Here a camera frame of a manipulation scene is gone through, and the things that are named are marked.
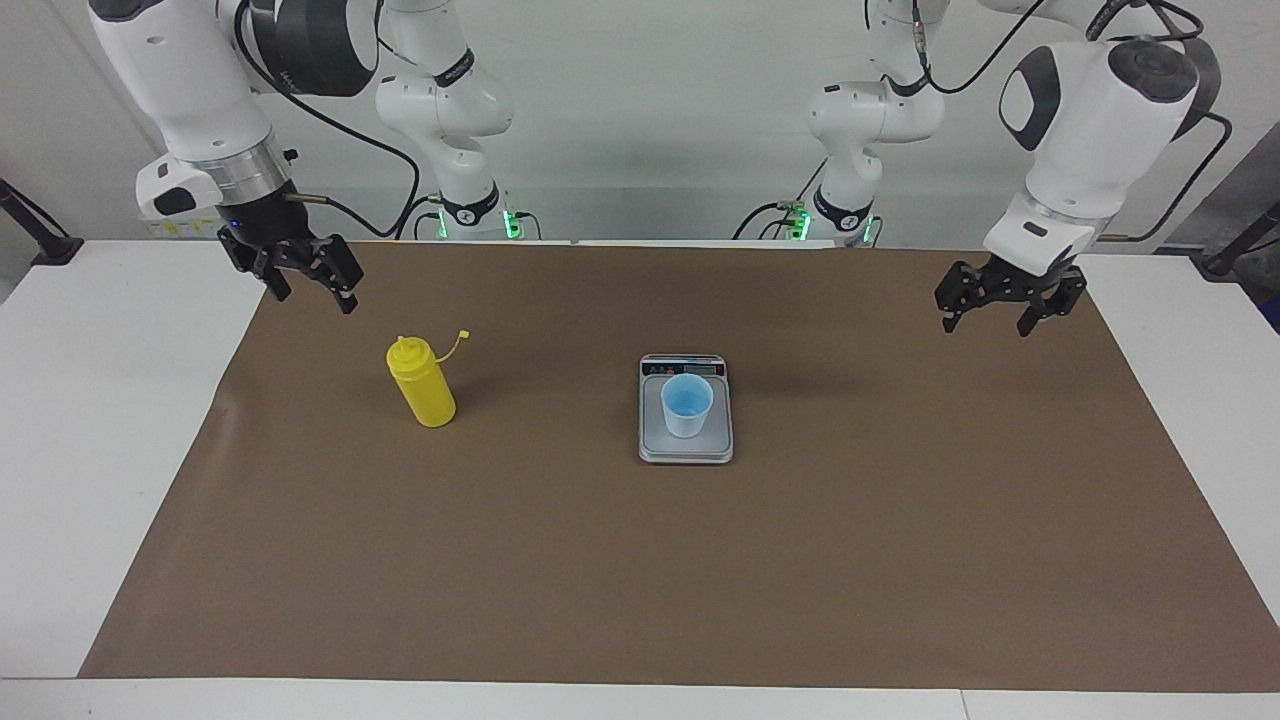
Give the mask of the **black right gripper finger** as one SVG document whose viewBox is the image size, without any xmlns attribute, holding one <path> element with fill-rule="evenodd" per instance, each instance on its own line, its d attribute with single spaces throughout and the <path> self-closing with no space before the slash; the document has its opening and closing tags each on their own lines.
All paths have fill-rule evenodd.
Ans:
<svg viewBox="0 0 1280 720">
<path fill-rule="evenodd" d="M 357 258 L 339 234 L 310 240 L 307 246 L 300 272 L 321 284 L 335 300 L 340 313 L 349 315 L 358 306 L 355 288 L 364 278 Z"/>
<path fill-rule="evenodd" d="M 259 250 L 255 256 L 255 277 L 278 302 L 284 302 L 291 296 L 291 286 L 276 265 L 276 250 Z"/>
</svg>

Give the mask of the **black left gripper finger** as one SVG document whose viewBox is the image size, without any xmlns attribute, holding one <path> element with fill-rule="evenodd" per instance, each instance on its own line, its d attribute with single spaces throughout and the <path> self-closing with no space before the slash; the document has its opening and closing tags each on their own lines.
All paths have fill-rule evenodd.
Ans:
<svg viewBox="0 0 1280 720">
<path fill-rule="evenodd" d="M 956 331 L 965 313 L 989 304 L 986 266 L 954 263 L 934 288 L 934 302 L 942 315 L 943 332 Z"/>
<path fill-rule="evenodd" d="M 1027 309 L 1018 320 L 1020 337 L 1029 337 L 1051 316 L 1066 316 L 1084 295 L 1087 279 L 1080 268 L 1066 268 L 1059 275 L 1034 278 L 1025 292 Z"/>
</svg>

